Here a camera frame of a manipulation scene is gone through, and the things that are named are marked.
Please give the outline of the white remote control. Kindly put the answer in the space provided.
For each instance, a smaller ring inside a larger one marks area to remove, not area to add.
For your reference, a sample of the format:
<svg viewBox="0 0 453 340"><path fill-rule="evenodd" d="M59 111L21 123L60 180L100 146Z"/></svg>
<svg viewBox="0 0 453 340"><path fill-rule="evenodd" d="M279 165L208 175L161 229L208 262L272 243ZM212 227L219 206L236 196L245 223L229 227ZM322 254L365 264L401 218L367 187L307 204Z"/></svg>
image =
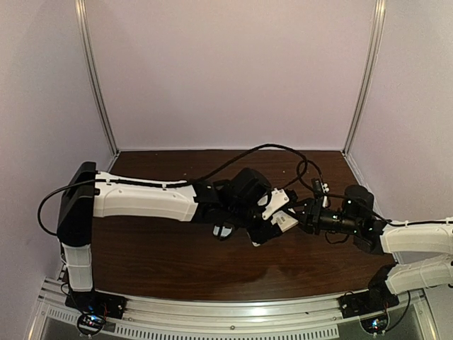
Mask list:
<svg viewBox="0 0 453 340"><path fill-rule="evenodd" d="M293 227L297 226L299 224L299 221L296 218L293 218L287 212L280 210L273 214L271 223L272 226L278 227L281 233L285 233Z"/></svg>

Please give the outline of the white battery cover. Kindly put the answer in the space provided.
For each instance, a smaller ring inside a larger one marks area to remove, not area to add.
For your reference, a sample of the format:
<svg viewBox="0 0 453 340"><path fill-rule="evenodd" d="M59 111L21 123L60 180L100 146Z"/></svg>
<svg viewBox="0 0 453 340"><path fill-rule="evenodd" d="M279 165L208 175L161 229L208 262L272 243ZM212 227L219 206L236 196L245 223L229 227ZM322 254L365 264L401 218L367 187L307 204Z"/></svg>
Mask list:
<svg viewBox="0 0 453 340"><path fill-rule="evenodd" d="M213 235L214 237L218 239L227 239L230 237L233 233L234 229L231 227L225 227L225 226L217 226L215 225L213 228Z"/></svg>

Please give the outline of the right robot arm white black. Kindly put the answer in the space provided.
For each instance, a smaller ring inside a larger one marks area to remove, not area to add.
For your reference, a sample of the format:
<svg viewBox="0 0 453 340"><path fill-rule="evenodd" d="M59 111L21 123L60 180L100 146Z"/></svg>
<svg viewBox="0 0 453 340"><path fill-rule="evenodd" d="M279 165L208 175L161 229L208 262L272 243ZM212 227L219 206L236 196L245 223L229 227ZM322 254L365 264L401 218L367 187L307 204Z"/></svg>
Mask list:
<svg viewBox="0 0 453 340"><path fill-rule="evenodd" d="M308 234L345 234L367 254L431 253L412 263L381 267L368 284L370 300L377 304L400 293L452 284L452 219L393 222L373 210L374 195L364 186L345 189L341 208L324 206L331 195L316 191L313 198L290 203L283 211Z"/></svg>

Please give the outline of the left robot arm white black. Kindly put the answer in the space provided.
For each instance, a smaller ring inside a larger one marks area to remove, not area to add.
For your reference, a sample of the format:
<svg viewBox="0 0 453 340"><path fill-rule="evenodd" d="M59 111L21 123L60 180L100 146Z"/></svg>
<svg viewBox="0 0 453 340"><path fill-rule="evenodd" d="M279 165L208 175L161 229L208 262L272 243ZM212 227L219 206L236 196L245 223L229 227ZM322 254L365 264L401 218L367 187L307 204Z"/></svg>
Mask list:
<svg viewBox="0 0 453 340"><path fill-rule="evenodd" d="M64 190L57 238L62 245L69 287L77 293L93 291L91 256L95 217L159 217L223 228L244 227L252 241L262 244L281 229L272 216L289 202L282 189L273 189L261 173L242 169L233 179L211 183L150 181L98 171L84 162Z"/></svg>

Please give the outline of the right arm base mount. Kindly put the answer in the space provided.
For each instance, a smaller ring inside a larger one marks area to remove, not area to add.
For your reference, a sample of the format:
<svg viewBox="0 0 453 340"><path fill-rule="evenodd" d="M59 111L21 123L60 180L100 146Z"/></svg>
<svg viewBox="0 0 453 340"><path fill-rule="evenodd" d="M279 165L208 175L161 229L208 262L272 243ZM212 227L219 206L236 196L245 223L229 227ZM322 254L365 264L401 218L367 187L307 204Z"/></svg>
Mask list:
<svg viewBox="0 0 453 340"><path fill-rule="evenodd" d="M362 329L372 336L387 332L390 327L389 308L399 305L397 295L390 293L385 280L385 272L375 274L367 289L359 292L346 292L337 301L343 319L361 317Z"/></svg>

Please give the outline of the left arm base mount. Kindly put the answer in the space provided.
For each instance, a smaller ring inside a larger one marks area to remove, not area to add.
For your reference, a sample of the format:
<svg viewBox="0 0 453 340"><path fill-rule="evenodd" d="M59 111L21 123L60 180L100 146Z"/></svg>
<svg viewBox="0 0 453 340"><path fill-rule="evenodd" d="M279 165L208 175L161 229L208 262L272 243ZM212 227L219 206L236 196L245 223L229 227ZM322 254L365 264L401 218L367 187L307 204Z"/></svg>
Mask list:
<svg viewBox="0 0 453 340"><path fill-rule="evenodd" d="M65 305L79 312L76 328L89 339L106 330L108 318L122 319L127 298L121 295L102 293L96 290L76 292L68 283L60 286L66 296Z"/></svg>

